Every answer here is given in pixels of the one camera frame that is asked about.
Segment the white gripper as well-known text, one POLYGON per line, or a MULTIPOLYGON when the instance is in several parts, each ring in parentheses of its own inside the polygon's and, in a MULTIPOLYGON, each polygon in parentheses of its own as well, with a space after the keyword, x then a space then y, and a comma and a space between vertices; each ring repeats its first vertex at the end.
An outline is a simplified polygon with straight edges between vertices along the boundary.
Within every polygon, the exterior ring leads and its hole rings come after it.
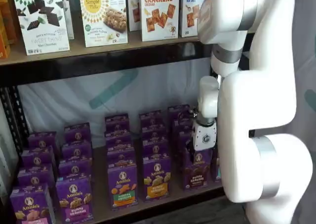
POLYGON ((190 154, 190 160, 195 159, 195 151, 214 147, 212 151, 212 162, 216 162, 218 159, 218 145, 215 145, 216 138, 216 121, 213 121, 209 125, 201 125, 197 121, 194 121, 192 137, 186 141, 186 150, 190 154))

